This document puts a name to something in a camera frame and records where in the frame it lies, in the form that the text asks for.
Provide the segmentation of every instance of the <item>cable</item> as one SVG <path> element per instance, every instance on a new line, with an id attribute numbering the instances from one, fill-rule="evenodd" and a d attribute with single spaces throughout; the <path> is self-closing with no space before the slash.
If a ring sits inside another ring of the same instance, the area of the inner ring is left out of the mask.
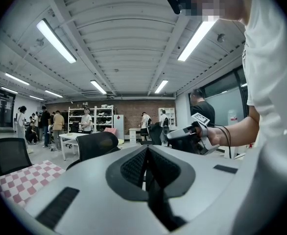
<path id="1" fill-rule="evenodd" d="M 231 135 L 229 136 L 230 138 L 228 139 L 228 136 L 226 135 L 225 131 L 224 131 L 222 128 L 217 127 L 217 126 L 215 126 L 214 128 L 220 129 L 220 130 L 223 132 L 223 134 L 225 135 L 226 140 L 227 140 L 227 143 L 228 143 L 229 156 L 230 156 L 230 159 L 231 159 L 231 158 L 232 158 L 232 155 L 231 155 L 231 142 L 230 142 Z"/>

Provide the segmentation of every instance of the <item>pink chair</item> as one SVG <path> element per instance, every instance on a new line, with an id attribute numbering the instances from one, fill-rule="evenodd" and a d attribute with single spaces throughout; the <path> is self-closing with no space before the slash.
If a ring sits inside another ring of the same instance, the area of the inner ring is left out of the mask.
<path id="1" fill-rule="evenodd" d="M 111 133 L 113 133 L 114 135 L 116 135 L 116 128 L 108 128 L 108 127 L 106 127 L 106 128 L 104 129 L 104 131 L 111 132 Z"/>

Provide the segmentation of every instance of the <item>brick wall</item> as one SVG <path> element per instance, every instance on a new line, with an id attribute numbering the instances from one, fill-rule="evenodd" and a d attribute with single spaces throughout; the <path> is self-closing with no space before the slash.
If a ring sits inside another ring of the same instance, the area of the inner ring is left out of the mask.
<path id="1" fill-rule="evenodd" d="M 147 112 L 151 117 L 152 122 L 159 121 L 159 108 L 175 108 L 174 100 L 103 100 L 103 101 L 87 101 L 88 107 L 100 107 L 101 104 L 113 104 L 117 108 L 117 114 L 124 115 L 125 135 L 129 134 L 130 128 L 138 128 L 141 122 L 142 112 Z M 82 105 L 82 102 L 54 103 L 47 104 L 47 110 L 52 113 L 56 110 L 60 112 L 68 111 L 69 107 L 77 108 L 77 104 Z"/>

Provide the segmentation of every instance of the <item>person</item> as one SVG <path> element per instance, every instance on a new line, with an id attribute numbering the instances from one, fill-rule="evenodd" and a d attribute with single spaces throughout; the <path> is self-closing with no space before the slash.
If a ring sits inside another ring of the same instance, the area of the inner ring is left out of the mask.
<path id="1" fill-rule="evenodd" d="M 215 111 L 211 104 L 203 98 L 203 93 L 199 89 L 194 89 L 191 93 L 191 115 L 200 113 L 202 116 L 208 118 L 210 122 L 208 126 L 214 126 L 215 124 Z"/>
<path id="2" fill-rule="evenodd" d="M 39 135 L 39 128 L 38 128 L 38 112 L 36 112 L 36 114 L 32 114 L 32 119 L 34 121 L 34 128 L 35 128 L 35 132 L 37 133 L 37 135 Z"/>
<path id="3" fill-rule="evenodd" d="M 165 137 L 165 134 L 163 132 L 163 128 L 164 128 L 164 126 L 168 126 L 168 117 L 166 115 L 166 111 L 165 110 L 162 110 L 162 115 L 160 117 L 160 126 L 162 127 L 162 132 L 160 134 L 160 139 L 161 139 L 162 143 L 165 143 L 166 142 L 166 137 Z"/>
<path id="4" fill-rule="evenodd" d="M 34 140 L 34 144 L 37 144 L 37 133 L 34 131 L 35 124 L 34 122 L 30 122 L 30 125 L 28 126 L 26 133 L 25 133 L 25 138 L 27 142 L 31 143 Z"/>
<path id="5" fill-rule="evenodd" d="M 38 130 L 39 130 L 39 142 L 42 141 L 42 134 L 44 132 L 44 127 L 42 125 L 42 121 L 41 121 L 41 117 L 42 117 L 42 111 L 39 112 L 39 115 L 38 115 Z"/>
<path id="6" fill-rule="evenodd" d="M 214 16 L 240 21 L 245 26 L 242 64 L 248 88 L 249 116 L 226 126 L 230 145 L 256 142 L 255 146 L 262 146 L 269 138 L 282 135 L 286 128 L 270 96 L 281 79 L 287 79 L 287 19 L 280 7 L 274 0 L 192 1 L 192 6 L 198 9 L 189 10 L 191 17 L 219 12 L 220 15 Z M 207 1 L 212 1 L 210 8 Z M 228 145 L 226 136 L 218 128 L 209 127 L 208 137 L 212 145 Z"/>
<path id="7" fill-rule="evenodd" d="M 149 122 L 151 122 L 150 116 L 146 113 L 142 113 L 142 122 L 141 122 L 141 129 L 140 129 L 140 135 L 142 137 L 142 141 L 144 141 L 144 138 L 148 136 L 148 126 Z"/>
<path id="8" fill-rule="evenodd" d="M 62 134 L 62 128 L 64 125 L 64 118 L 60 114 L 60 111 L 56 111 L 54 118 L 53 118 L 53 136 L 54 136 L 54 141 L 56 145 L 56 150 L 60 151 L 61 150 L 61 138 L 60 135 Z"/>
<path id="9" fill-rule="evenodd" d="M 47 148 L 49 144 L 49 138 L 50 138 L 50 135 L 48 133 L 48 127 L 50 125 L 51 116 L 50 116 L 50 113 L 47 111 L 46 106 L 43 105 L 41 109 L 42 109 L 41 122 L 42 122 L 42 126 L 44 129 L 44 135 L 45 135 L 45 142 L 42 148 Z"/>
<path id="10" fill-rule="evenodd" d="M 91 134 L 92 133 L 92 118 L 89 115 L 89 110 L 85 108 L 84 113 L 85 115 L 81 118 L 81 128 L 83 129 L 83 133 Z"/>
<path id="11" fill-rule="evenodd" d="M 17 137 L 20 139 L 25 138 L 25 112 L 27 108 L 25 106 L 20 107 L 20 111 L 17 114 Z"/>
<path id="12" fill-rule="evenodd" d="M 55 112 L 52 112 L 51 120 L 50 120 L 51 124 L 54 124 L 54 115 L 55 115 Z"/>

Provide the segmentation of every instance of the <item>desk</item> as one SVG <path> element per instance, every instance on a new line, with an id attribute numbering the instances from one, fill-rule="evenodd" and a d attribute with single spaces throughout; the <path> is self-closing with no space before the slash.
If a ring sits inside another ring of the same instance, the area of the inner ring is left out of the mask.
<path id="1" fill-rule="evenodd" d="M 136 132 L 140 132 L 140 128 L 130 128 L 129 129 L 129 142 L 130 143 L 136 143 Z"/>
<path id="2" fill-rule="evenodd" d="M 68 144 L 71 144 L 73 146 L 76 145 L 77 149 L 78 149 L 78 154 L 79 154 L 79 148 L 78 148 L 76 138 L 79 136 L 83 136 L 83 135 L 88 135 L 88 134 L 72 132 L 72 133 L 61 134 L 59 136 L 61 138 L 61 148 L 62 148 L 62 155 L 63 155 L 64 160 L 66 160 L 65 154 L 64 154 L 64 144 L 68 143 Z"/>
<path id="3" fill-rule="evenodd" d="M 65 170 L 45 160 L 22 170 L 0 176 L 0 195 L 24 207 L 27 201 Z"/>

